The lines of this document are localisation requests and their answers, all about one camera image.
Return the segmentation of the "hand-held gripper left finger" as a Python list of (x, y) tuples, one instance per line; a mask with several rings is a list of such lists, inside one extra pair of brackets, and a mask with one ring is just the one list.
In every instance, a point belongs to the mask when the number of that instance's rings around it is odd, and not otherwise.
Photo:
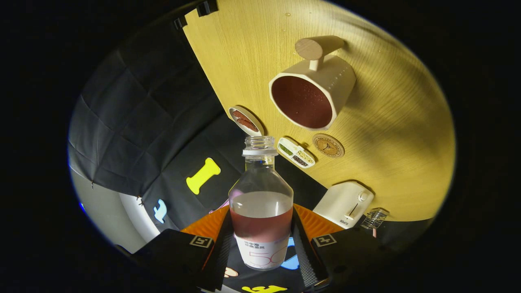
[(164, 230), (130, 258), (183, 291), (216, 291), (223, 285), (232, 240), (230, 208), (225, 206), (184, 230)]

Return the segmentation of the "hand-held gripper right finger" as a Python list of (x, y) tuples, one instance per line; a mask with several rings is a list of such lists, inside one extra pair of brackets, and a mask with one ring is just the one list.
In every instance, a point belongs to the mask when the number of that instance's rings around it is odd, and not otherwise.
[(391, 262), (391, 249), (361, 228), (344, 229), (298, 204), (291, 233), (306, 291), (359, 290)]

